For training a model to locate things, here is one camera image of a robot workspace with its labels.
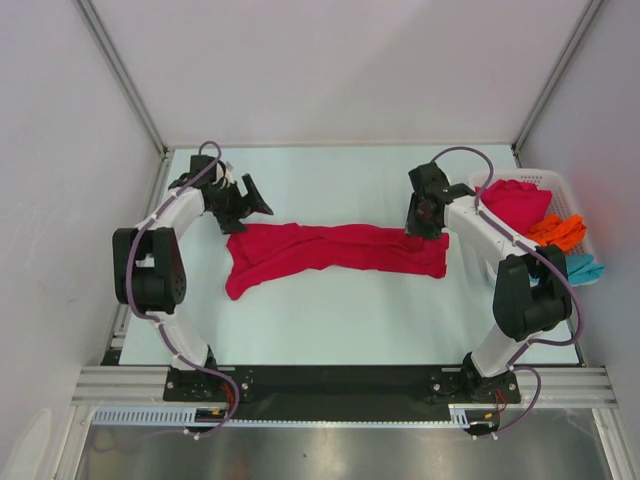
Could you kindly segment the white plastic laundry basket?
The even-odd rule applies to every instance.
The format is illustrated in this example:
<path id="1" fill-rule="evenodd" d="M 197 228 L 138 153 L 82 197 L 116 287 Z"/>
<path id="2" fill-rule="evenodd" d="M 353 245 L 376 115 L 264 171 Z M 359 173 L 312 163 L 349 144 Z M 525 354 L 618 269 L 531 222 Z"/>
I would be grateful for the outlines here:
<path id="1" fill-rule="evenodd" d="M 567 219 L 574 214 L 580 215 L 569 187 L 563 178 L 555 172 L 540 169 L 496 170 L 489 186 L 499 179 L 529 182 L 535 184 L 539 189 L 551 191 L 552 200 L 545 217 L 549 214 L 556 214 Z M 591 254 L 594 256 L 587 232 L 581 243 L 566 255 L 569 254 Z"/>

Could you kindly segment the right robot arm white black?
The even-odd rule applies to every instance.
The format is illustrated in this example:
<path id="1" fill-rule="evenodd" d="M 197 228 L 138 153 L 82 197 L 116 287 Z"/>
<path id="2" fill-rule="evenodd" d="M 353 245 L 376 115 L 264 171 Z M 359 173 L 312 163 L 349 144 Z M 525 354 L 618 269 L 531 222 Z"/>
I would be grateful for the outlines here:
<path id="1" fill-rule="evenodd" d="M 467 241 L 496 274 L 494 326 L 462 363 L 461 388 L 473 401 L 496 389 L 529 345 L 573 312 L 565 254 L 520 236 L 469 186 L 451 184 L 436 163 L 409 171 L 405 232 L 435 240 L 445 229 Z"/>

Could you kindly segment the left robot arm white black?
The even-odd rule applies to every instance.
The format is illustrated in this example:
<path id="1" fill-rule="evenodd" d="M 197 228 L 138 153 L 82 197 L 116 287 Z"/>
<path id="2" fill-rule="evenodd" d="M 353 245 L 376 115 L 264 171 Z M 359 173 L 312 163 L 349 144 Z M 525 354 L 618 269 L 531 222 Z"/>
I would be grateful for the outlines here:
<path id="1" fill-rule="evenodd" d="M 187 275 L 179 241 L 192 224 L 211 214 L 224 235 L 245 233 L 243 220 L 252 214 L 271 215 L 250 174 L 240 181 L 232 166 L 215 156 L 195 154 L 189 170 L 169 186 L 160 205 L 131 228 L 112 235 L 114 288 L 119 303 L 148 321 L 171 352 L 171 364 L 190 370 L 186 387 L 197 398 L 214 397 L 220 374 L 210 367 L 210 346 L 197 333 L 181 307 Z"/>

